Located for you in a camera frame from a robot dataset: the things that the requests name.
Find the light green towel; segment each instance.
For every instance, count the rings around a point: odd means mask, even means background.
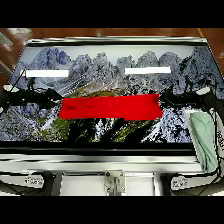
[[[198,151],[203,160],[203,168],[211,173],[218,167],[215,151],[215,125],[208,113],[195,112],[190,114],[192,135],[195,138]]]

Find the white rectangle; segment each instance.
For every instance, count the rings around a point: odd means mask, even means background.
[[[55,77],[68,77],[69,70],[26,70],[23,73],[23,76],[26,77],[48,77],[48,78],[55,78]]]
[[[125,75],[171,73],[170,67],[125,68]]]

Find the brown floor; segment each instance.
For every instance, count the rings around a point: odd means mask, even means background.
[[[224,74],[224,28],[31,28],[32,33],[12,34],[7,28],[0,28],[13,42],[11,47],[0,44],[0,60],[14,69],[24,47],[31,38],[75,37],[75,36],[204,36],[208,39],[219,67]],[[0,87],[7,77],[0,73]]]

